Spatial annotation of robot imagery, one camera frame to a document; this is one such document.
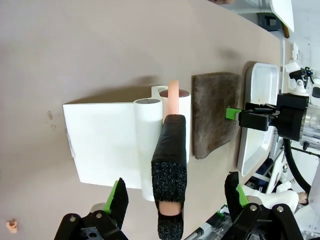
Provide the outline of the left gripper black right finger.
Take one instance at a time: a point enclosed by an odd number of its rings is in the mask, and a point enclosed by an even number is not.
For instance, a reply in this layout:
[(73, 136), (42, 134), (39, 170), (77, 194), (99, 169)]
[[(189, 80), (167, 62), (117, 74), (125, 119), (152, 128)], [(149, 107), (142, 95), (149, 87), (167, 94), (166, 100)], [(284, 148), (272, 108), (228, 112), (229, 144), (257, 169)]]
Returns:
[(301, 240), (303, 238), (290, 207), (284, 203), (266, 208), (255, 202), (241, 202), (245, 195), (240, 191), (239, 174), (230, 172), (224, 190), (231, 227), (223, 240), (248, 240), (252, 235), (262, 240)]

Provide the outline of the person's hand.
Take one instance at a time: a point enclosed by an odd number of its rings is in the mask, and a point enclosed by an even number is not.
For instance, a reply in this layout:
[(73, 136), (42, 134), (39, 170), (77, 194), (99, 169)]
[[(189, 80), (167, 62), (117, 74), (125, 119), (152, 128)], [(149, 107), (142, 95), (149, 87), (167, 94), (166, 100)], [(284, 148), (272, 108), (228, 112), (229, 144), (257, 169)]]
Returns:
[(309, 204), (308, 194), (305, 191), (304, 192), (299, 192), (298, 193), (298, 197), (299, 197), (298, 203), (300, 205), (307, 206)]

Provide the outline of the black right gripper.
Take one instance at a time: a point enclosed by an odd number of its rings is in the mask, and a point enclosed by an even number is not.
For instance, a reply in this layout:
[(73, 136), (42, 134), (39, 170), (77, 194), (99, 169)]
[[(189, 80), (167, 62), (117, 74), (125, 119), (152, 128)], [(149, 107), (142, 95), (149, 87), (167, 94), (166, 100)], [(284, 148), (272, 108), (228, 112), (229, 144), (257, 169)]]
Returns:
[(298, 141), (302, 135), (305, 115), (309, 104), (308, 96), (281, 93), (277, 95), (276, 106), (247, 102), (245, 109), (226, 109), (226, 119), (237, 121), (242, 128), (267, 131), (270, 124), (284, 139)]

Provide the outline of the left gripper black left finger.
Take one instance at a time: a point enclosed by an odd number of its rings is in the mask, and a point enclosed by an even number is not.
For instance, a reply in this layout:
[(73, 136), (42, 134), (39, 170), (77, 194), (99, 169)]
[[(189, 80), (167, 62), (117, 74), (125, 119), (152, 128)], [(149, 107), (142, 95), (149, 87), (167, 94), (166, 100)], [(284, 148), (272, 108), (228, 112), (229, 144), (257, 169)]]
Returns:
[(126, 240), (122, 232), (129, 197), (124, 180), (115, 181), (106, 203), (81, 217), (66, 214), (58, 227), (56, 240)]

